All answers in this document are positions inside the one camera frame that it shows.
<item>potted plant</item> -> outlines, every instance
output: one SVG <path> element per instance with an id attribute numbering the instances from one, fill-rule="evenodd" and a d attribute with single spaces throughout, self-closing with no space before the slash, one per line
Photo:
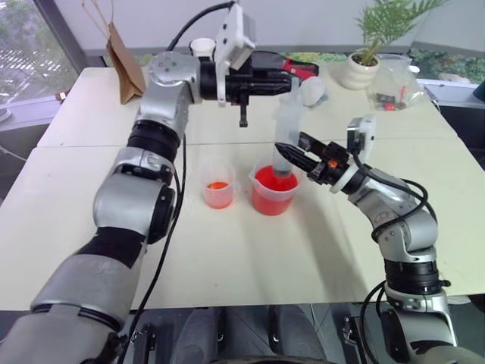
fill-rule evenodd
<path id="1" fill-rule="evenodd" d="M 448 0 L 374 0 L 356 19 L 362 29 L 364 48 L 352 53 L 340 74 L 340 82 L 348 89 L 369 86 L 379 69 L 377 52 L 403 37 L 415 27 L 415 20 Z"/>

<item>measuring cup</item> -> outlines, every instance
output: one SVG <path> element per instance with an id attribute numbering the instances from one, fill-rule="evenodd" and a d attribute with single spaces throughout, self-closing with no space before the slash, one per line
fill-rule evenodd
<path id="1" fill-rule="evenodd" d="M 228 207 L 236 192 L 234 168 L 222 159 L 210 158 L 202 162 L 199 181 L 205 203 L 213 209 Z"/>
<path id="2" fill-rule="evenodd" d="M 264 167 L 271 166 L 271 162 L 271 157 L 263 158 L 256 163 L 255 167 L 249 174 L 249 179 L 252 182 L 251 202 L 252 206 L 261 214 L 276 216 L 283 214 L 288 209 L 305 174 L 299 169 L 294 168 L 293 174 L 297 181 L 296 187 L 286 191 L 272 190 L 256 179 L 258 171 Z"/>

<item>white flower pot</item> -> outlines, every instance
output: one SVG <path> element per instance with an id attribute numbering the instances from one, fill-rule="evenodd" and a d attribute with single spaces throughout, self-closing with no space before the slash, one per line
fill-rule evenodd
<path id="1" fill-rule="evenodd" d="M 358 53 L 352 53 L 346 59 L 340 71 L 340 83 L 348 89 L 364 89 L 371 85 L 380 66 L 379 58 L 376 56 L 374 56 L 377 61 L 375 66 L 362 66 L 352 59 L 352 56 L 356 54 Z"/>

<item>table surface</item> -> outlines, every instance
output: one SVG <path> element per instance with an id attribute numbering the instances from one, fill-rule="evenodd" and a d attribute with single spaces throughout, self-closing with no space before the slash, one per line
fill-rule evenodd
<path id="1" fill-rule="evenodd" d="M 308 111 L 302 130 L 319 140 L 345 140 L 346 127 L 356 117 L 375 113 L 378 139 L 454 138 L 455 131 L 430 102 L 404 111 L 373 111 L 364 91 L 341 87 L 335 79 L 339 64 L 321 66 L 329 99 Z M 38 146 L 124 146 L 139 107 L 139 99 L 121 105 L 114 68 L 87 68 Z M 275 122 L 271 115 L 278 97 L 251 97 L 249 127 L 239 128 L 239 107 L 219 108 L 216 102 L 192 105 L 188 144 L 270 143 Z"/>
<path id="2" fill-rule="evenodd" d="M 343 194 L 306 180 L 284 215 L 252 208 L 247 174 L 271 149 L 270 143 L 188 146 L 183 213 L 148 307 L 362 301 L 384 279 L 371 226 Z M 0 208 L 1 310 L 27 309 L 56 267 L 92 237 L 92 201 L 118 150 L 33 150 Z M 210 209 L 200 196 L 196 170 L 207 155 L 224 155 L 242 181 L 227 209 Z M 377 140 L 369 163 L 427 188 L 440 223 L 441 277 L 452 282 L 447 292 L 485 292 L 485 174 L 463 143 Z M 133 307 L 163 245 L 149 247 Z"/>

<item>plastic bag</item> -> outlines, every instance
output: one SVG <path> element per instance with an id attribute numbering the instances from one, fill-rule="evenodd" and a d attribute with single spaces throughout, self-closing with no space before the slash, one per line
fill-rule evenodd
<path id="1" fill-rule="evenodd" d="M 379 55 L 380 68 L 367 96 L 376 110 L 398 111 L 428 100 L 409 70 L 411 59 L 401 55 Z"/>

